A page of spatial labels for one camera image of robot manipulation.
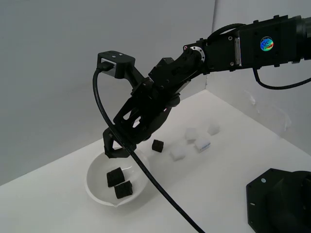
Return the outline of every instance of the white sponge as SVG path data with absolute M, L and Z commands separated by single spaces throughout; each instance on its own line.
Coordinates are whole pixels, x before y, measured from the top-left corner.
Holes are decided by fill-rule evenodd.
M 198 150 L 201 153 L 202 151 L 204 151 L 207 148 L 209 148 L 210 141 L 207 138 L 205 138 L 205 137 L 199 137 L 199 138 L 196 139 L 194 144 L 195 144 L 195 146 L 198 148 Z
M 209 127 L 208 127 L 208 130 L 207 132 L 210 134 L 210 135 L 215 135 L 217 133 L 220 132 L 220 125 L 217 121 L 215 120 L 211 120 L 210 123 L 209 123 Z
M 198 137 L 198 133 L 195 128 L 187 128 L 185 137 L 187 141 L 193 142 Z
M 174 161 L 181 160 L 186 157 L 186 148 L 181 145 L 175 145 L 170 154 Z

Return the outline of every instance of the sticker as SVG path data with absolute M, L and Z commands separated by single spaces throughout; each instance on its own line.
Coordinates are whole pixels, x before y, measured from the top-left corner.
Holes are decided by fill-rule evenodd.
M 267 51 L 271 50 L 273 48 L 273 45 L 274 45 L 274 43 L 273 43 L 273 40 L 271 37 L 266 36 L 263 39 L 261 39 L 260 48 L 263 51 L 267 52 Z

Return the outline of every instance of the black cube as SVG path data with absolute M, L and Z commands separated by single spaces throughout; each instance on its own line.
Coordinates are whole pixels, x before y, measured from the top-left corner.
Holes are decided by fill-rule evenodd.
M 157 152 L 162 152 L 164 147 L 164 142 L 159 141 L 159 140 L 154 140 L 152 144 L 152 149 L 157 151 Z
M 130 181 L 124 182 L 115 186 L 115 193 L 117 199 L 125 198 L 133 194 L 132 183 Z
M 116 186 L 125 181 L 121 167 L 107 173 L 108 187 Z

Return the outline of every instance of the robotic arm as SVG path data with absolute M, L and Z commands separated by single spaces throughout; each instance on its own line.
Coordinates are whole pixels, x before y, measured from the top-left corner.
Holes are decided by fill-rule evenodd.
M 279 67 L 288 62 L 311 59 L 311 17 L 274 16 L 253 24 L 231 24 L 215 31 L 208 39 L 201 38 L 185 45 L 175 61 L 162 58 L 144 78 L 135 68 L 135 58 L 116 51 L 98 54 L 98 71 L 127 79 L 133 91 L 113 119 L 114 130 L 126 138 L 135 150 L 141 141 L 161 127 L 171 109 L 180 103 L 180 91 L 200 74 L 252 68 L 256 81 L 269 89 L 289 89 L 311 81 L 307 79 L 289 86 L 273 87 L 262 83 L 257 70 L 264 66 Z M 104 149 L 109 158 L 128 157 L 124 149 L 113 149 L 120 139 L 111 127 L 103 133 Z

